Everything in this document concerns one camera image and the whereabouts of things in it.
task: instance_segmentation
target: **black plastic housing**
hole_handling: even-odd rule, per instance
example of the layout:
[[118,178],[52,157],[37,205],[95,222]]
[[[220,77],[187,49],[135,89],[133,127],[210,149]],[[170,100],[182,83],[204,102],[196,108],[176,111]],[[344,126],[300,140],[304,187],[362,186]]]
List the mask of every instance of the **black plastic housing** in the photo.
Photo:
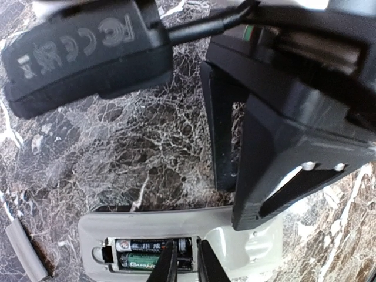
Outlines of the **black plastic housing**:
[[103,2],[66,10],[6,46],[14,114],[30,119],[95,93],[115,98],[169,80],[172,46],[154,1]]

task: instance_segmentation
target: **rectangular slot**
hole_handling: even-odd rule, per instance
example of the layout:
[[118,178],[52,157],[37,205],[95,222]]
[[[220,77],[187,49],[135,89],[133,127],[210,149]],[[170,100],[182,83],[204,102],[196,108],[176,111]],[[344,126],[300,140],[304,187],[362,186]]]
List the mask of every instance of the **rectangular slot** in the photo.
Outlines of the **rectangular slot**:
[[112,270],[115,272],[151,272],[166,243],[174,240],[177,244],[178,273],[195,271],[194,254],[197,237],[168,239],[123,239],[111,238],[113,253]]

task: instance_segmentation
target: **black power adapter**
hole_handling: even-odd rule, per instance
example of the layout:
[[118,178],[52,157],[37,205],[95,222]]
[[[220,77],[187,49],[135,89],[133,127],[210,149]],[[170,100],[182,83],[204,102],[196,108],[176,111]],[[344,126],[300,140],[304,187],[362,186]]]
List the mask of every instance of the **black power adapter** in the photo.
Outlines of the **black power adapter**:
[[166,29],[154,0],[95,1],[66,9],[2,52],[5,97],[24,119],[97,93],[103,99],[167,82],[172,46],[223,33],[258,5]]

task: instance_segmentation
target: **green battery label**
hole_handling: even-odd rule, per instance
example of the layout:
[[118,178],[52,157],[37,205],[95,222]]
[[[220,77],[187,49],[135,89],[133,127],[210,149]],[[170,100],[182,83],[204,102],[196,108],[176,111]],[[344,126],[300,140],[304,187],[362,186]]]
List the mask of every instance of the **green battery label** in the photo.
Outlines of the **green battery label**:
[[149,254],[122,254],[120,262],[123,267],[139,269],[139,270],[153,270],[157,264],[159,256]]
[[[159,259],[157,254],[136,254],[123,253],[120,257],[120,263],[125,268],[138,270],[153,270]],[[190,271],[193,267],[193,260],[191,258],[178,258],[177,269]]]

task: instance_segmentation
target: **marble countertop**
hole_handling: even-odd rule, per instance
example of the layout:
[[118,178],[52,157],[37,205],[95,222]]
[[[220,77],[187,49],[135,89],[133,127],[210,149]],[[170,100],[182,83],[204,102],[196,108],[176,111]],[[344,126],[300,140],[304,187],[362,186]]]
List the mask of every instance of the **marble countertop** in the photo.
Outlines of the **marble countertop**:
[[[0,48],[36,23],[29,0],[0,0]],[[158,1],[167,25],[213,2]],[[0,281],[29,281],[5,235],[19,217],[53,274],[91,281],[77,222],[98,207],[170,210],[232,204],[214,190],[199,78],[208,39],[174,49],[172,82],[115,100],[92,96],[29,121],[0,96]],[[0,62],[0,86],[6,82]],[[284,212],[284,260],[253,281],[365,281],[376,266],[372,164]]]

